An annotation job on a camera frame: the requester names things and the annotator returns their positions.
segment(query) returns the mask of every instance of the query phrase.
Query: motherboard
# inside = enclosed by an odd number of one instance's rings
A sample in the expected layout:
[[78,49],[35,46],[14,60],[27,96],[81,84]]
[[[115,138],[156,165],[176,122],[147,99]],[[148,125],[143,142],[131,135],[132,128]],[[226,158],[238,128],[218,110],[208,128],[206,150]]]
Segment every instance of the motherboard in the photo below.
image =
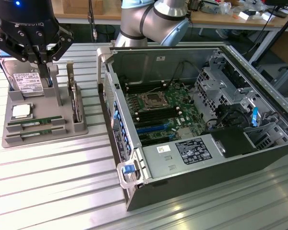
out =
[[125,98],[143,146],[196,137],[205,130],[203,115],[183,83],[126,93]]

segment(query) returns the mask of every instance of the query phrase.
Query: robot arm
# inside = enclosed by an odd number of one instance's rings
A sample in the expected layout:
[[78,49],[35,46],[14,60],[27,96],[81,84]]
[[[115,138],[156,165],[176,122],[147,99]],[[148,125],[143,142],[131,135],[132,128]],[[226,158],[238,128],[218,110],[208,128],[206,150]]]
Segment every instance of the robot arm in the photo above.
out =
[[[47,50],[47,45],[56,45]],[[0,49],[21,62],[46,64],[59,60],[73,43],[72,33],[59,26],[51,0],[0,0]]]
[[185,0],[123,0],[115,46],[147,46],[147,38],[175,46],[189,27],[186,14]]

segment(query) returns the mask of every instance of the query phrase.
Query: blue ram slot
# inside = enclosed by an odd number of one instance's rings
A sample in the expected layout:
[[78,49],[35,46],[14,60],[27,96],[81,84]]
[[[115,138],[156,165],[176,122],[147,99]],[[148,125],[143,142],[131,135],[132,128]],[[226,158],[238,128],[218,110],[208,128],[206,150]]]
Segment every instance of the blue ram slot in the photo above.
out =
[[162,131],[162,130],[166,130],[168,128],[169,123],[161,125],[161,126],[152,126],[152,127],[148,127],[148,128],[140,128],[137,129],[136,132],[138,134],[141,133],[150,133],[150,132],[155,132],[155,131]]

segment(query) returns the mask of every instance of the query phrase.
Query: green circuit board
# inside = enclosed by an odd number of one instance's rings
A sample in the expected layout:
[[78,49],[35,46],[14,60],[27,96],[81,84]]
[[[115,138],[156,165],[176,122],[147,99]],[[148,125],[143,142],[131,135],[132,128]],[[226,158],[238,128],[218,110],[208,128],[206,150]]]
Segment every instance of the green circuit board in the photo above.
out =
[[[156,103],[147,103],[149,97],[153,98],[151,101]],[[183,137],[196,137],[205,130],[205,122],[201,113],[195,107],[194,101],[189,95],[189,90],[180,83],[171,84],[165,91],[127,94],[126,101],[131,115],[136,112],[156,111],[172,107],[180,108],[181,114],[179,116],[162,119],[164,124],[167,124],[166,129],[138,134],[142,143],[146,141],[150,143],[161,138],[164,138],[164,142],[167,142],[169,140],[180,140]]]

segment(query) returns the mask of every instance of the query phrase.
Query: blue tab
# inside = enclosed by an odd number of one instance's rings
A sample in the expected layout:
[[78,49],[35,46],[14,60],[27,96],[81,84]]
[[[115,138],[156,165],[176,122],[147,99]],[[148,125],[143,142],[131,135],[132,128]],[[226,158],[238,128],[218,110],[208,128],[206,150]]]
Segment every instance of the blue tab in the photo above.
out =
[[133,164],[132,165],[125,165],[123,167],[123,173],[124,174],[130,174],[133,172],[135,172],[135,166]]
[[258,108],[255,107],[253,110],[253,117],[252,117],[252,124],[255,127],[257,127],[257,114],[258,114]]

